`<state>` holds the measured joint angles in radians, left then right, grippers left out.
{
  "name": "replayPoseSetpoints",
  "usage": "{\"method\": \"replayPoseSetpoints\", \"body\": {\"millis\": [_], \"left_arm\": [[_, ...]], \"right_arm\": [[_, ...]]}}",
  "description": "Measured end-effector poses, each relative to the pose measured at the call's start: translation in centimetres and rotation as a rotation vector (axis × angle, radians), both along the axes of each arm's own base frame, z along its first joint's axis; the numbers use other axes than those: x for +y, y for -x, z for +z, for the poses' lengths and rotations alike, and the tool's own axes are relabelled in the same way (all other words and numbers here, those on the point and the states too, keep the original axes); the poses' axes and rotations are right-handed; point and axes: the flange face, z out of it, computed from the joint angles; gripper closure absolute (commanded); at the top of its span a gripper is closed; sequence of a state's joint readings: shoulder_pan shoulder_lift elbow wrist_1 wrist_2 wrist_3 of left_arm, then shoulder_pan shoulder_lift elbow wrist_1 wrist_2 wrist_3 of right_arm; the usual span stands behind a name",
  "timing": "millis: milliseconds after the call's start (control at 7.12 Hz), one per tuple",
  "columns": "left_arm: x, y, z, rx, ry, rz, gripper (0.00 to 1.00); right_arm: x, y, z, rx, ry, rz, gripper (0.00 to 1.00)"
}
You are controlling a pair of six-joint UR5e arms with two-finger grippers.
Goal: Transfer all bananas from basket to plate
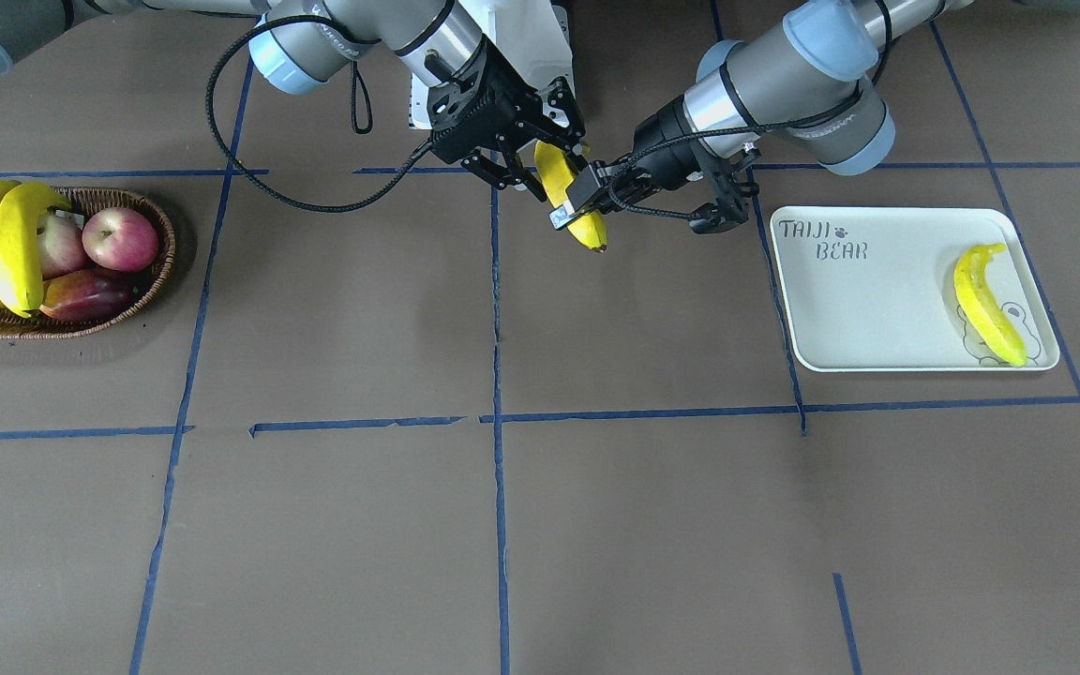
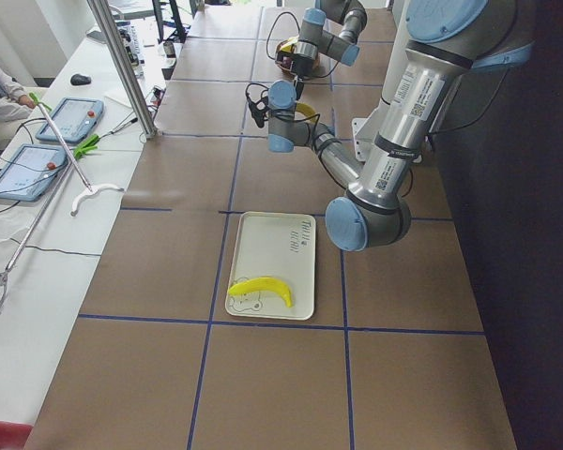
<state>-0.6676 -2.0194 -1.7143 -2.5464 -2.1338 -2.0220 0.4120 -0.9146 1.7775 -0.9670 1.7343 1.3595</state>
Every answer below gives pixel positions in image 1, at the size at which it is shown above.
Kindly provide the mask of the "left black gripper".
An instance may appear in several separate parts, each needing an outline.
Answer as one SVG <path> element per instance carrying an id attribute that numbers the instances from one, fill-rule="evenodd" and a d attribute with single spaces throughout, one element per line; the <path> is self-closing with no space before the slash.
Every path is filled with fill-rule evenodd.
<path id="1" fill-rule="evenodd" d="M 630 211 L 644 217 L 681 219 L 694 234 L 716 234 L 732 231 L 750 222 L 750 206 L 758 195 L 758 184 L 744 173 L 758 161 L 758 150 L 750 141 L 739 141 L 729 154 L 719 154 L 711 140 L 732 140 L 729 127 L 708 134 L 696 129 L 686 102 L 676 97 L 649 116 L 635 129 L 630 153 Z M 625 161 L 591 161 L 588 168 L 576 172 L 565 210 L 551 210 L 549 222 L 562 231 L 567 222 L 592 211 L 611 214 L 626 210 L 623 195 L 612 198 L 609 188 L 626 171 Z M 708 185 L 712 200 L 690 211 L 652 208 L 642 202 L 659 192 L 672 192 L 686 187 L 698 175 Z"/>

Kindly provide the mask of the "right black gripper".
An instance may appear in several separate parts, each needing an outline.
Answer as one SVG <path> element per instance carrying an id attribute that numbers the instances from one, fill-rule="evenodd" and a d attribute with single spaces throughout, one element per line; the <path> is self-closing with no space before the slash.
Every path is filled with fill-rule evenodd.
<path id="1" fill-rule="evenodd" d="M 543 184 L 524 165 L 518 149 L 540 141 L 540 171 L 588 168 L 586 125 L 567 77 L 535 87 L 524 81 L 491 41 L 480 42 L 471 59 L 429 91 L 431 150 L 496 189 L 526 189 L 546 203 Z M 502 163 L 481 153 L 499 151 Z"/>

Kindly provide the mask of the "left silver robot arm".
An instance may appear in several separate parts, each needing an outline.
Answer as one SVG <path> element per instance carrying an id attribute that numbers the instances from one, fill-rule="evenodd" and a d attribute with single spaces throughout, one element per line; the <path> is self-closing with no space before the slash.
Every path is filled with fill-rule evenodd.
<path id="1" fill-rule="evenodd" d="M 895 121 L 876 89 L 899 38 L 963 1 L 805 1 L 755 41 L 720 41 L 696 82 L 634 131 L 629 154 L 571 170 L 551 211 L 557 231 L 612 211 L 681 219 L 699 234 L 747 221 L 758 185 L 742 172 L 767 134 L 851 176 L 882 162 Z"/>

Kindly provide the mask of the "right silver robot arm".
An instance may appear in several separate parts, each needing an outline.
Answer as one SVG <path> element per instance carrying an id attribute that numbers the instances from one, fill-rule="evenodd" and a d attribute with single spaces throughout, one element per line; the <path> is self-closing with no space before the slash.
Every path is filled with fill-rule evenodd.
<path id="1" fill-rule="evenodd" d="M 521 41 L 485 26 L 467 1 L 0 1 L 0 76 L 77 27 L 131 17 L 226 25 L 234 39 L 214 71 L 247 52 L 268 83 L 293 95 L 384 48 L 424 90 L 420 153 L 543 198 L 521 154 L 535 144 L 567 158 L 581 149 L 571 51 L 551 4 L 502 8 L 523 22 Z"/>

